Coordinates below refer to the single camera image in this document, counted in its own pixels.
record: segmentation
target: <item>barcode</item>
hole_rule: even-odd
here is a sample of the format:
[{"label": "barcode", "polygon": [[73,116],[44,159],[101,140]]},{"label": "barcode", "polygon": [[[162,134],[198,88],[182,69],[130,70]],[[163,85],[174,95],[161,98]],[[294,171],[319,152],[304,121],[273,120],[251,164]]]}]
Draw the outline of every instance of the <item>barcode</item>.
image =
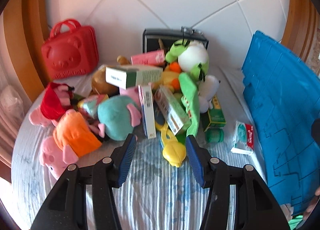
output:
[{"label": "barcode", "polygon": [[146,92],[146,104],[148,108],[151,106],[151,97],[149,91]]}]

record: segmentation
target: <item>black box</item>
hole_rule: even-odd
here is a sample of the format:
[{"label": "black box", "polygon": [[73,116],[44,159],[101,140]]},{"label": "black box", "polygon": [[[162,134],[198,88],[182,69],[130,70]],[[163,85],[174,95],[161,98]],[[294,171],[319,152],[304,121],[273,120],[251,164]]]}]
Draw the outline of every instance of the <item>black box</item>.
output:
[{"label": "black box", "polygon": [[152,52],[160,49],[159,39],[165,46],[165,52],[169,51],[172,44],[180,39],[197,40],[204,44],[208,49],[209,41],[203,33],[188,27],[181,27],[181,30],[172,29],[145,29],[142,35],[142,52]]}]

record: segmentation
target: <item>green and yellow box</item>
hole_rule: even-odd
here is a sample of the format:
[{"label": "green and yellow box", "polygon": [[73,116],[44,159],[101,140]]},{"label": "green and yellow box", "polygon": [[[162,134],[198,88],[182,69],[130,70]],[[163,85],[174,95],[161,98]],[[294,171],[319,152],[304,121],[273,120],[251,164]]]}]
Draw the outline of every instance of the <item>green and yellow box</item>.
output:
[{"label": "green and yellow box", "polygon": [[209,128],[224,127],[226,125],[226,120],[216,95],[212,98],[212,105],[212,109],[200,116],[204,132]]}]

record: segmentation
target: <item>plastic bag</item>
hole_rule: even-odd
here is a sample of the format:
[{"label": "plastic bag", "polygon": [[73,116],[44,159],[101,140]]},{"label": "plastic bag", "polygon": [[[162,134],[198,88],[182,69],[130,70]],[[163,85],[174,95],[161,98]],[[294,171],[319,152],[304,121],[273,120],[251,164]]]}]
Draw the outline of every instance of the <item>plastic bag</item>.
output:
[{"label": "plastic bag", "polygon": [[5,87],[1,92],[0,103],[8,117],[21,125],[24,119],[23,102],[18,92],[11,85]]}]

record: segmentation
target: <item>yellow toy handle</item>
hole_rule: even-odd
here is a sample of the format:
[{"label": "yellow toy handle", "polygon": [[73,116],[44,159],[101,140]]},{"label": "yellow toy handle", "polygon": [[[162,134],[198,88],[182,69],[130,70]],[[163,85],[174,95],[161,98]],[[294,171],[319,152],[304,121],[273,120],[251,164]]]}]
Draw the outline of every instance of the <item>yellow toy handle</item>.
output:
[{"label": "yellow toy handle", "polygon": [[161,140],[164,146],[162,156],[171,166],[179,168],[187,156],[187,150],[185,145],[178,142],[172,131],[168,129],[168,123],[161,128]]}]

